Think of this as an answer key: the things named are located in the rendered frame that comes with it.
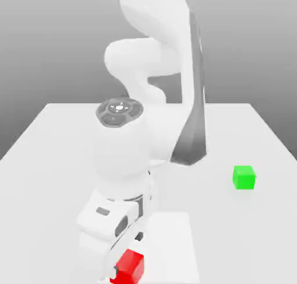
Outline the small red cube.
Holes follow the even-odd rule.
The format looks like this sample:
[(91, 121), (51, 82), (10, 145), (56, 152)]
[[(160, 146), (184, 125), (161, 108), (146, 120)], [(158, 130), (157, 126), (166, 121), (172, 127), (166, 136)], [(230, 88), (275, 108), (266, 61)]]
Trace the small red cube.
[(112, 284), (138, 284), (144, 274), (144, 255), (127, 249), (116, 264), (115, 279)]

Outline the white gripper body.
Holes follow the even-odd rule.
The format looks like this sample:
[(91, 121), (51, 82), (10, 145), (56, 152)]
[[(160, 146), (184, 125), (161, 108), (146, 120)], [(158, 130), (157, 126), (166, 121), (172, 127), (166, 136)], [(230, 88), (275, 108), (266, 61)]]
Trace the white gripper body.
[(79, 215), (79, 260), (90, 284), (115, 274), (115, 265), (139, 232), (147, 217), (135, 215)]

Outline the small green cube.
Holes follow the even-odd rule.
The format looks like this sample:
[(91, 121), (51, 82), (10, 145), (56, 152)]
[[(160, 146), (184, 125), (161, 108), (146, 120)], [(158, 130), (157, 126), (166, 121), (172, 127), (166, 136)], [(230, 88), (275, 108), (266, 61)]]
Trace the small green cube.
[(252, 166), (235, 166), (233, 169), (233, 184), (237, 190), (253, 190), (256, 173)]

